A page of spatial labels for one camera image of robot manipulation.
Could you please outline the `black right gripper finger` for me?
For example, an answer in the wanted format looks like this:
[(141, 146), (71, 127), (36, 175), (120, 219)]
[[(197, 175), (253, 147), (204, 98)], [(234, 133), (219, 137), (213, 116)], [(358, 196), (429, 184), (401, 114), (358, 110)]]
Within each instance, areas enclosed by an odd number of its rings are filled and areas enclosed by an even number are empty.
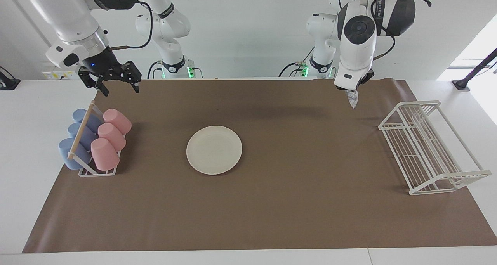
[(141, 82), (141, 72), (132, 61), (127, 61), (124, 64), (118, 62), (116, 66), (116, 78), (119, 81), (129, 83), (135, 93), (139, 93)]
[(94, 88), (99, 90), (105, 97), (109, 96), (109, 90), (103, 83), (103, 76), (98, 76), (97, 80), (94, 80), (86, 67), (79, 67), (78, 76), (87, 88)]

